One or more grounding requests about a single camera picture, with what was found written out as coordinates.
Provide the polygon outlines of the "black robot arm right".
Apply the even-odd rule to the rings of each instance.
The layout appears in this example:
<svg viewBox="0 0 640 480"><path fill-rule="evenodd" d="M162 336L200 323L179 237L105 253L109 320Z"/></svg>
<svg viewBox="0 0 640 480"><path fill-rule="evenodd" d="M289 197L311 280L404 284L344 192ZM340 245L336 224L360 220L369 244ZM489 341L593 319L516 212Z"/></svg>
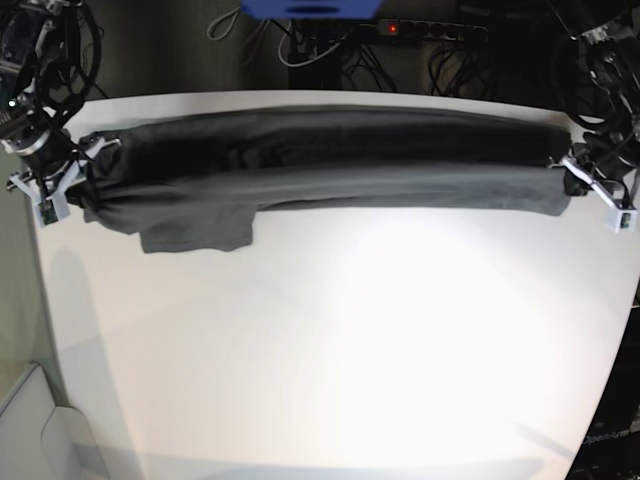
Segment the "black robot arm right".
<svg viewBox="0 0 640 480"><path fill-rule="evenodd" d="M97 89L101 60L102 29L86 2L2 2L1 144L25 165L6 188L29 198L40 226L69 216L69 190L113 144L76 142L66 128Z"/></svg>

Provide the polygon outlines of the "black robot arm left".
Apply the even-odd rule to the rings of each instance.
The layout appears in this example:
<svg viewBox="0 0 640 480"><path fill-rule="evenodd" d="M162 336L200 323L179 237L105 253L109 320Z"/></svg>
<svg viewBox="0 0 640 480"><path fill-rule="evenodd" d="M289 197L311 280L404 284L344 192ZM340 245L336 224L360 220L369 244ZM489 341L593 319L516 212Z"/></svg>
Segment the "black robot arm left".
<svg viewBox="0 0 640 480"><path fill-rule="evenodd" d="M627 1L551 1L567 36L551 60L551 84L582 141L560 160L564 191L570 197L595 193L607 206L609 228L633 231L639 221L634 199L639 192L639 37ZM577 100L557 72L560 56L572 46L577 70L585 73L608 106L590 121L577 111Z"/></svg>

